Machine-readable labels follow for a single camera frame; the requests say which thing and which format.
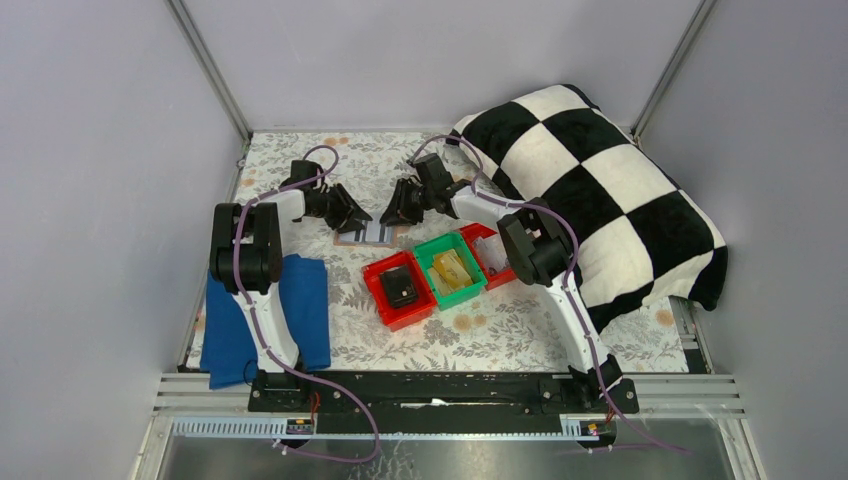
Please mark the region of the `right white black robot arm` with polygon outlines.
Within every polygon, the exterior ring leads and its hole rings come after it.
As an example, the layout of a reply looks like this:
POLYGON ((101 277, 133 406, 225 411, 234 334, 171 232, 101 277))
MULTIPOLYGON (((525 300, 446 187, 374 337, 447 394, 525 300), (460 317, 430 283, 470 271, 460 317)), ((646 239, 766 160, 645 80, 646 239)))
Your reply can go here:
POLYGON ((496 230, 517 278, 548 295, 552 318, 565 342, 570 374, 596 396, 615 384, 620 369, 612 368, 611 380, 603 378, 608 351, 579 298, 575 275, 578 241, 570 225, 539 198, 510 200, 488 194, 471 181, 454 179, 437 154, 409 165, 417 174, 396 182, 380 222, 416 225, 426 211, 434 210, 496 230))

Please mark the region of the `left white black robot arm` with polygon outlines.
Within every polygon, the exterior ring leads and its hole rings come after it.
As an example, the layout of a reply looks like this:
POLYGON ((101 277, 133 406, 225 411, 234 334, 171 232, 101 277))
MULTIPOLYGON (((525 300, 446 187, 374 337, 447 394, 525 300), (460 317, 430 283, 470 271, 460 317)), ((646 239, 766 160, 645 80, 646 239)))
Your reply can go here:
POLYGON ((373 219, 343 185, 327 184, 327 174, 317 162, 295 160, 277 188, 245 204, 219 203, 213 209, 209 273, 242 312, 259 374, 295 374, 301 356, 280 298, 283 225, 311 217, 346 234, 373 219))

